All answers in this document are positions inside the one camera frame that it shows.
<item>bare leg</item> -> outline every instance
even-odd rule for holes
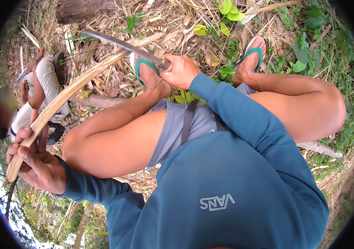
[[[74,169],[99,178],[116,177],[145,168],[155,149],[166,110],[147,113],[171,87],[147,65],[140,65],[146,91],[110,107],[72,129],[65,138],[63,158]]]
[[[265,52],[261,38],[252,47]],[[339,131],[346,118],[346,107],[334,85],[302,75],[254,73],[258,58],[257,53],[246,57],[232,81],[245,82],[259,91],[249,97],[277,116],[295,142],[313,141]]]

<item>knife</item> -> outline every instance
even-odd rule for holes
[[[107,42],[110,42],[112,44],[115,44],[119,47],[122,47],[124,49],[127,49],[128,51],[134,52],[138,54],[140,57],[145,58],[152,63],[154,63],[155,66],[160,67],[164,69],[165,72],[171,72],[173,70],[173,64],[168,60],[168,59],[160,59],[154,55],[151,55],[150,53],[146,52],[145,50],[140,49],[139,47],[136,47],[134,45],[131,45],[130,43],[127,43],[125,41],[121,41],[113,36],[100,33],[98,31],[83,31],[82,33],[85,33],[89,36],[105,40]]]

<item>flip-flop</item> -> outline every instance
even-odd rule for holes
[[[135,73],[137,79],[139,80],[139,82],[141,83],[141,85],[143,85],[145,87],[144,82],[142,82],[142,80],[141,80],[141,78],[139,76],[139,74],[140,74],[140,64],[144,63],[145,65],[149,66],[150,68],[152,68],[157,73],[157,75],[159,75],[159,73],[156,71],[156,68],[153,65],[153,63],[150,62],[149,60],[144,59],[142,57],[139,57],[137,59],[137,61],[135,62],[135,66],[134,66],[134,59],[135,59],[135,53],[132,52],[132,53],[130,53],[130,66],[131,66],[131,68],[134,68],[134,73]]]
[[[259,69],[260,64],[262,63],[262,60],[263,60],[263,52],[262,52],[262,50],[261,50],[259,47],[253,47],[253,48],[251,48],[251,49],[248,51],[249,47],[254,43],[255,39],[258,38],[258,37],[263,38],[263,37],[261,37],[261,36],[255,36],[255,37],[253,37],[253,38],[250,40],[248,46],[246,47],[244,56],[242,56],[242,58],[239,60],[239,62],[235,64],[234,69],[236,69],[236,68],[239,66],[239,64],[241,64],[241,62],[242,62],[248,55],[250,55],[250,54],[252,54],[252,53],[254,53],[254,52],[257,52],[257,53],[259,54],[259,65],[256,67],[256,69],[254,70],[254,72],[256,72],[256,71]]]
[[[59,60],[62,60],[65,58],[65,54],[63,52],[59,52],[54,56],[54,66],[55,66],[55,73],[58,78],[59,84],[61,84],[61,75],[60,75],[60,63]]]

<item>forest floor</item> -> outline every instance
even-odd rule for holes
[[[242,13],[253,7],[254,2],[254,0],[232,1]],[[280,1],[262,0],[262,7],[278,2]],[[337,86],[344,96],[347,108],[344,127],[336,134],[320,140],[335,151],[342,152],[344,157],[336,159],[317,152],[301,150],[317,185],[328,200],[331,215],[320,248],[330,245],[346,222],[353,206],[351,203],[354,202],[354,40],[347,26],[335,15],[329,3],[325,0],[289,1],[290,4],[284,7],[274,6],[268,11],[261,8],[263,11],[245,24],[229,20],[226,15],[220,13],[219,4],[213,0],[155,0],[148,10],[144,8],[146,0],[115,1],[115,3],[114,8],[96,13],[91,20],[65,26],[57,23],[55,0],[31,0],[22,6],[13,20],[13,25],[7,31],[7,43],[2,47],[6,61],[5,81],[15,92],[18,100],[22,99],[20,96],[22,84],[15,87],[14,82],[21,72],[20,47],[23,50],[23,66],[38,52],[38,48],[21,31],[22,24],[26,25],[37,38],[40,46],[45,47],[46,53],[65,52],[66,59],[62,61],[65,66],[63,69],[65,80],[61,84],[66,85],[118,49],[114,45],[81,35],[84,30],[102,31],[122,40],[143,38],[163,32],[164,37],[147,46],[152,54],[158,57],[165,53],[187,55],[206,75],[216,81],[227,82],[230,81],[228,73],[223,73],[226,70],[220,71],[219,68],[228,69],[230,62],[233,64],[242,56],[242,51],[250,39],[260,35],[267,42],[267,53],[259,72],[295,72],[324,79]],[[229,29],[229,36],[222,32],[221,23]],[[198,33],[194,30],[197,24],[204,25],[205,28],[202,28],[204,32]],[[298,69],[301,65],[298,61],[305,62],[304,70]],[[125,58],[95,77],[80,92],[85,90],[93,90],[91,94],[101,96],[131,99],[141,94],[144,87],[136,80],[128,58]],[[178,89],[173,90],[169,99],[174,102],[184,101],[181,100],[181,92]],[[101,110],[98,107],[73,102],[69,105],[72,111],[65,118],[64,126],[84,122]],[[306,112],[309,108],[311,107],[303,106],[303,111]],[[67,131],[60,142],[48,147],[48,150],[62,156],[63,139],[66,134]],[[140,171],[117,179],[128,182],[135,192],[142,193],[147,200],[156,187],[155,175],[158,168],[159,165],[149,171]],[[35,196],[30,200],[22,197],[25,204],[29,202],[32,207],[41,206],[43,209],[41,203],[46,200],[44,197],[50,197],[50,193],[29,189],[25,196]],[[63,203],[64,208],[68,209],[69,204],[69,209],[72,209],[74,204],[71,202]],[[25,212],[36,216],[40,222],[43,222],[44,216],[50,215],[48,211],[43,211],[45,213],[43,218],[37,218],[40,214],[35,210]],[[104,212],[103,207],[96,206],[94,216],[101,222],[93,225],[94,228],[90,228],[91,230],[106,231]],[[58,225],[46,223],[42,228],[43,231],[46,226]],[[53,241],[53,233],[54,231],[49,237],[41,236],[40,240]]]

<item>person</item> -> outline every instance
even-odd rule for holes
[[[8,88],[0,88],[0,140],[8,135],[14,141],[20,127],[30,125],[33,110],[42,112],[46,106],[63,90],[59,84],[59,60],[63,53],[44,56],[42,47],[37,57],[26,65],[26,81],[22,87],[24,105],[17,110],[15,95]],[[70,112],[68,103],[65,103],[58,112],[51,117],[49,124],[48,144],[54,144],[62,136],[65,128],[59,123]]]
[[[232,81],[240,84],[238,91],[272,112],[295,142],[314,141],[339,131],[346,118],[346,108],[334,85],[297,74],[255,73],[261,58],[265,57],[264,40],[255,37],[248,51],[254,52],[246,53]],[[103,110],[68,132],[62,153],[68,165],[95,177],[118,177],[162,163],[180,147],[185,104],[173,104],[164,99],[170,95],[171,87],[162,81],[152,89],[160,77],[144,63],[139,67],[147,90],[130,101]],[[234,109],[237,116],[244,113],[244,106],[228,108]],[[208,104],[197,104],[188,141],[220,130],[224,119],[221,117],[220,121],[214,113]],[[87,148],[95,148],[89,157]]]

